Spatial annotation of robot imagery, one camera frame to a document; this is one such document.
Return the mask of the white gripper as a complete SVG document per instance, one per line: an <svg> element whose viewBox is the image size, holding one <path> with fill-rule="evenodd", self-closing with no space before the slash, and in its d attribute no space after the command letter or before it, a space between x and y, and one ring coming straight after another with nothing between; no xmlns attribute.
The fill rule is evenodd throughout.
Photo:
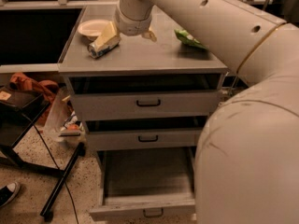
<svg viewBox="0 0 299 224"><path fill-rule="evenodd" d="M149 31L152 8L153 4L149 0L119 0L114 14L117 28L114 22L110 21L94 42L97 45L103 45L111 39L121 41L119 32L128 36L141 35L143 38L156 42L155 33Z"/></svg>

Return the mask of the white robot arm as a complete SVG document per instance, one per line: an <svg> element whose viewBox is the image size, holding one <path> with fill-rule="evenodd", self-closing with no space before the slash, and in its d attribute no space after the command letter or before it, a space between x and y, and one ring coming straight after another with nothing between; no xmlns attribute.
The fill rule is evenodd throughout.
<svg viewBox="0 0 299 224"><path fill-rule="evenodd" d="M153 7L248 86L200 135L198 224L299 224L299 28L237 0L120 0L118 30L143 34Z"/></svg>

